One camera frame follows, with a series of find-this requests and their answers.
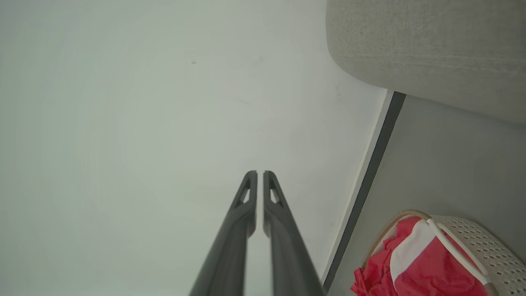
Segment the gray upholstered furniture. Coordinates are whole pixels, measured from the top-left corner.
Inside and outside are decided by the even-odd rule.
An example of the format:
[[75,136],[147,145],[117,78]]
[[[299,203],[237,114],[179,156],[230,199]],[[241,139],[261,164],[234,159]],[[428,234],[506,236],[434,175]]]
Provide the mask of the gray upholstered furniture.
[[366,83],[526,124],[526,0],[328,0],[327,39]]

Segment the basket handle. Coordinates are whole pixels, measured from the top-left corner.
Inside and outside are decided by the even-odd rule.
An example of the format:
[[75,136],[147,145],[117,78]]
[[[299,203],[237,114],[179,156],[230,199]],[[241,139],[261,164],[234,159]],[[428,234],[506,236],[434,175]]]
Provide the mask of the basket handle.
[[[477,280],[479,280],[485,287],[488,296],[498,296],[499,293],[496,290],[495,286],[491,282],[490,278],[488,277],[488,270],[480,263],[480,261],[473,255],[473,253],[462,243],[456,235],[454,235],[447,227],[445,227],[441,223],[435,223],[433,218],[427,219],[427,223],[429,224],[429,227],[433,230],[437,238],[440,240],[440,242],[444,245],[444,247],[457,259],[460,264],[466,268],[469,273],[471,273]],[[446,236],[442,233],[441,230],[444,230],[449,237],[451,237],[463,250],[466,252],[466,254],[473,260],[473,262],[477,265],[477,268],[471,264],[460,252],[455,248],[455,246],[446,238]]]

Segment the floor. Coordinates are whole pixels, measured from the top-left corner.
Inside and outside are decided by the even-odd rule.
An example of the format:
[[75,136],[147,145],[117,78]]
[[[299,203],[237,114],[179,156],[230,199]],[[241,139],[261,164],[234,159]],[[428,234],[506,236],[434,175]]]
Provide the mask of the floor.
[[353,272],[398,211],[473,220],[526,262],[526,129],[406,97],[329,296],[351,295]]
[[1,1],[0,294],[187,295],[249,170],[277,174],[321,275],[386,93],[334,63],[325,7]]

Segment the laundry basket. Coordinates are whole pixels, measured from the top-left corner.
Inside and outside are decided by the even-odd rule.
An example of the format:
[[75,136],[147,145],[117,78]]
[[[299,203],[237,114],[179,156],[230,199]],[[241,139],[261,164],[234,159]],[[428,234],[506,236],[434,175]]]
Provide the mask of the laundry basket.
[[[367,266],[369,258],[383,249],[383,241],[396,233],[399,221],[417,216],[427,221],[446,249],[482,282],[488,295],[526,296],[526,267],[498,239],[480,225],[462,218],[450,216],[429,216],[421,211],[407,210],[396,214],[378,234],[363,261]],[[451,237],[471,257],[474,267],[446,238],[440,230]]]

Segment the clothes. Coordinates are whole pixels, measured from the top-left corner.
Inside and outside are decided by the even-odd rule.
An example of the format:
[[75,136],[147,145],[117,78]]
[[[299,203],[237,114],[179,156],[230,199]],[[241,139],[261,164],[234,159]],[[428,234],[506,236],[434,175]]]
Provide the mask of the clothes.
[[369,259],[366,268],[355,271],[356,282],[351,290],[357,295],[487,295],[482,283],[420,218],[398,222],[396,235],[383,243],[384,249]]

